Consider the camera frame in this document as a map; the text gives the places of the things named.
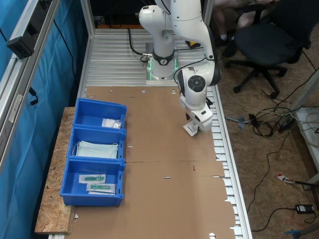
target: white package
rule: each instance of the white package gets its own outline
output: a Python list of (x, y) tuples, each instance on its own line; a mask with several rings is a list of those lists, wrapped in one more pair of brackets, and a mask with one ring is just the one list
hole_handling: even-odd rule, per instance
[(102, 192), (94, 192), (94, 191), (90, 191), (89, 194), (95, 194), (95, 195), (112, 195), (112, 196), (115, 196), (115, 193), (102, 193)]
[(121, 122), (119, 120), (114, 119), (103, 119), (102, 127), (121, 128)]
[(88, 183), (86, 191), (95, 191), (102, 193), (115, 193), (115, 184), (112, 183)]
[(105, 183), (106, 174), (79, 175), (79, 183)]

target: face mask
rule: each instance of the face mask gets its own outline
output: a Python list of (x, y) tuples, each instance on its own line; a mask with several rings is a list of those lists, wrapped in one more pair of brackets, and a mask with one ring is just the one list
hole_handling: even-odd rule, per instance
[(118, 145), (94, 144), (85, 141), (78, 142), (76, 156), (93, 158), (117, 158)]

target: black office chair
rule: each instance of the black office chair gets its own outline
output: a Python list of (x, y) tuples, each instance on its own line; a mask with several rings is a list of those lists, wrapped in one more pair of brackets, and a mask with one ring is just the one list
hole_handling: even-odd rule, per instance
[(262, 73), (275, 90), (270, 95), (275, 99), (280, 90), (268, 70), (279, 71), (277, 75), (283, 77), (287, 68), (277, 65), (298, 62), (303, 48), (310, 48), (311, 31), (319, 22), (319, 0), (281, 0), (270, 13), (269, 22), (259, 23), (264, 8), (261, 4), (242, 8), (244, 12), (256, 11), (254, 25), (241, 29), (235, 35), (236, 45), (250, 61), (230, 60), (225, 67), (235, 64), (254, 69), (234, 88), (235, 93)]

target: blue curtain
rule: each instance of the blue curtain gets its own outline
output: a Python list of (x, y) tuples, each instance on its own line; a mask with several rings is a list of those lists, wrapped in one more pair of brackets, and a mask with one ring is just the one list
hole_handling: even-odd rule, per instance
[[(26, 6), (28, 0), (0, 0), (0, 28), (9, 41), (13, 30)], [(12, 56), (4, 38), (0, 35), (0, 80)]]
[[(7, 9), (2, 7), (1, 11), (7, 12)], [(87, 43), (80, 1), (61, 0), (55, 21), (71, 50), (75, 60), (74, 70), (79, 75), (82, 69), (77, 67), (77, 60), (81, 56), (83, 58)], [(0, 239), (32, 238), (32, 217), (42, 181), (46, 179), (43, 173), (51, 141), (59, 127), (64, 107), (69, 105), (73, 84), (71, 56), (53, 24), (32, 82), (39, 102), (29, 106), (28, 103), (35, 98), (28, 94), (0, 175)]]

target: blue bin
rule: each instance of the blue bin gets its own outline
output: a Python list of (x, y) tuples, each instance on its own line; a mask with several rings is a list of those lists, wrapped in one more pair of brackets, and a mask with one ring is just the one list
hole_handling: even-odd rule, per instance
[[(124, 139), (126, 137), (126, 133), (120, 130), (112, 130), (106, 128), (94, 128), (94, 127), (84, 127), (84, 126), (73, 126), (69, 141), (69, 147), (67, 152), (67, 157), (76, 155), (76, 145), (78, 142), (85, 141), (89, 143), (96, 144), (113, 144), (117, 143), (119, 145), (119, 150), (117, 154), (117, 158), (105, 158), (107, 160), (115, 160), (124, 162), (123, 158), (124, 154)], [(74, 156), (75, 158), (86, 159), (87, 157), (79, 157)]]
[(120, 120), (121, 128), (112, 129), (125, 130), (124, 120), (126, 111), (127, 107), (120, 104), (78, 98), (73, 125), (105, 128), (102, 127), (103, 119), (113, 119)]
[[(63, 197), (65, 205), (118, 207), (124, 198), (122, 192), (124, 169), (123, 162), (70, 157), (65, 164), (60, 196)], [(86, 192), (87, 185), (79, 183), (81, 174), (106, 174), (106, 183), (116, 184), (115, 196), (89, 194)]]

